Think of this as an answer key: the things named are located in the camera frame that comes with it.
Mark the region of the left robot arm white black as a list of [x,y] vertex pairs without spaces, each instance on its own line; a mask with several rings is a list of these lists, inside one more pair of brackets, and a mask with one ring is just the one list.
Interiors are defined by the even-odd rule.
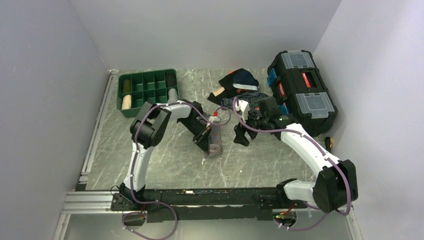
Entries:
[[130,125],[131,160],[119,186],[123,202],[131,210],[139,209],[146,201],[144,191],[150,158],[172,121],[183,124],[193,134],[193,142],[202,151],[209,151],[212,124],[200,103],[187,100],[162,104],[145,102]]

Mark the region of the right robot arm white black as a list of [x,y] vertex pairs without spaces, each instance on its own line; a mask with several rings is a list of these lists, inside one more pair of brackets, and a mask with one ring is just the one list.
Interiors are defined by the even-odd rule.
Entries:
[[350,213],[352,202],[358,198],[356,167],[350,160],[340,160],[315,141],[292,115],[282,115],[274,97],[259,101],[259,116],[253,114],[245,100],[235,97],[232,105],[239,121],[234,129],[237,143],[249,144],[245,133],[252,139],[257,133],[273,134],[291,147],[316,177],[315,181],[291,178],[279,183],[275,200],[280,207],[302,201],[314,204],[326,214]]

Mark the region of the grey striped underwear orange trim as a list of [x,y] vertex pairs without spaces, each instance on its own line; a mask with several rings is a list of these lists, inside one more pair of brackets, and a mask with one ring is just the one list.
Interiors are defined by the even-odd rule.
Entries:
[[223,153],[221,127],[212,126],[209,135],[209,152],[203,152],[203,158],[214,158],[218,157]]

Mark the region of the green divided organizer tray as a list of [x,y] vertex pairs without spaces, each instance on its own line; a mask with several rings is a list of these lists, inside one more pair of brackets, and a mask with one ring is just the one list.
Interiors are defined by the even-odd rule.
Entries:
[[[136,73],[127,73],[119,76],[117,85],[117,100],[116,108],[126,118],[135,117],[145,102],[153,104],[166,104],[168,101],[168,91],[170,88],[175,88],[179,97],[178,83],[175,87],[167,87],[165,74],[176,74],[175,69],[161,69]],[[122,93],[123,80],[130,79],[132,82],[131,92]],[[125,95],[131,95],[132,107],[131,109],[121,110],[122,100]]]

